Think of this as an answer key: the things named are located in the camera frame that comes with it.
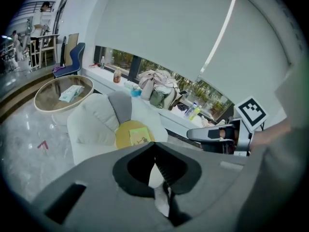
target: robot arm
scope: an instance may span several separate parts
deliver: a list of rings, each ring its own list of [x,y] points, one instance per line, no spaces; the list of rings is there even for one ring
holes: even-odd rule
[[[220,137],[220,130],[225,131],[225,138]],[[235,131],[239,131],[238,138],[235,138]],[[253,133],[250,133],[243,120],[238,118],[221,126],[188,130],[187,137],[200,142],[205,151],[230,154],[228,148],[232,147],[234,155],[247,156]]]

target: plastic bottle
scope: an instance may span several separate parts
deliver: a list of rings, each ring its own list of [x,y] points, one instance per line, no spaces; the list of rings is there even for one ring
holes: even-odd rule
[[[197,108],[197,104],[193,103],[193,105],[190,106],[190,108],[185,112],[184,116],[189,117],[190,114],[194,111],[194,109]]]
[[[202,106],[199,106],[196,109],[194,109],[194,111],[189,116],[189,120],[193,120],[194,117],[199,114],[199,112],[201,111],[201,108]]]
[[[119,83],[120,82],[120,78],[121,78],[120,67],[117,67],[117,70],[115,70],[115,72],[114,72],[113,82],[114,83]]]
[[[105,57],[102,56],[102,59],[101,59],[101,68],[104,69],[104,64],[105,64]]]

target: white roller blind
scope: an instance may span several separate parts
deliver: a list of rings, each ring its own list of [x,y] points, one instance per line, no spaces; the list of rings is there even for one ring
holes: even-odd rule
[[[270,24],[248,0],[236,0],[202,79],[235,104],[253,95],[271,117],[280,108],[274,91],[287,70],[286,55]]]
[[[96,45],[148,59],[196,80],[231,0],[110,0]]]

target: tissue box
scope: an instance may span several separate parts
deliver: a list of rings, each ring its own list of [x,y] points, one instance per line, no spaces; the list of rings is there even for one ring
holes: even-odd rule
[[[79,96],[84,90],[83,86],[72,85],[67,90],[63,91],[59,97],[59,100],[63,102],[72,102],[77,96]]]

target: white chair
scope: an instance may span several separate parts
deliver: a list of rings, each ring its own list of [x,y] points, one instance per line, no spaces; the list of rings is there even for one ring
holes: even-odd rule
[[[168,133],[161,125],[160,115],[140,98],[123,92],[87,97],[68,117],[74,163],[117,150],[115,132],[120,124],[129,120],[147,126],[157,142],[167,142]]]

